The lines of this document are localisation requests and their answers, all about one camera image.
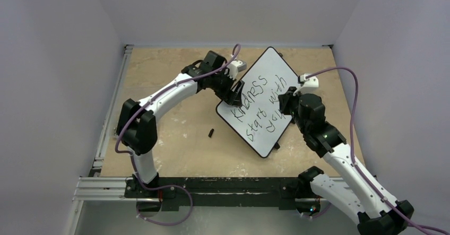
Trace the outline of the white whiteboard black frame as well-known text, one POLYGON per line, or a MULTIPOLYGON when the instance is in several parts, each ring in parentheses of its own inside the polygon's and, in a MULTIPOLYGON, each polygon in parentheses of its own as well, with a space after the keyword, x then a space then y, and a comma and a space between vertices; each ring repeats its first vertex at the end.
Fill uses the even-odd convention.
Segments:
POLYGON ((242 76, 241 107, 220 102, 216 112, 260 157, 267 157, 291 121, 279 111, 280 94, 297 86, 297 74, 268 47, 242 76))

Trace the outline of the black marker cap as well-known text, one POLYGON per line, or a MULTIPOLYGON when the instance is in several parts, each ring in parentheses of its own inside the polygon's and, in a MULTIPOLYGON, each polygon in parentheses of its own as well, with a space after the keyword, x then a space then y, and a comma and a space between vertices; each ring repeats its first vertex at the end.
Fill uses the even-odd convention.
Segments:
POLYGON ((213 133, 214 133, 214 128, 212 128, 210 131, 209 131, 209 133, 208 133, 208 137, 209 138, 211 138, 212 137, 212 135, 213 135, 213 133))

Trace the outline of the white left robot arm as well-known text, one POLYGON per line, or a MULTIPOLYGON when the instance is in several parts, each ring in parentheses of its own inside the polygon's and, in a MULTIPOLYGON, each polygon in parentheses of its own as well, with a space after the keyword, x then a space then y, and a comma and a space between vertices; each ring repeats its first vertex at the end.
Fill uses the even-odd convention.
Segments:
POLYGON ((115 152, 122 152, 120 144, 127 147, 124 153, 130 155, 133 177, 139 182, 137 190, 144 197, 158 192, 159 175, 152 150, 158 141, 158 122, 168 111, 205 89, 211 89, 225 104, 241 107, 244 82, 236 77, 246 63, 238 60, 239 52, 239 44, 234 46, 230 59, 210 50, 203 59, 184 67, 162 89, 139 101, 128 99, 123 103, 116 127, 115 152))

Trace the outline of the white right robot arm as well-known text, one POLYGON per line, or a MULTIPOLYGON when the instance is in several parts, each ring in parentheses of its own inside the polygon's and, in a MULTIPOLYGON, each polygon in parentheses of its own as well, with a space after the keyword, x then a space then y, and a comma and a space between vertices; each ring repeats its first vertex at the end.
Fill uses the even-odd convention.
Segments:
POLYGON ((296 94, 295 87, 278 96, 282 114, 290 115, 307 146, 331 165, 346 183, 335 184, 317 167, 299 175, 298 189, 304 196, 316 194, 349 217, 360 234, 399 234, 407 227, 414 208, 384 189, 351 153, 351 146, 336 127, 326 121, 321 97, 296 94))

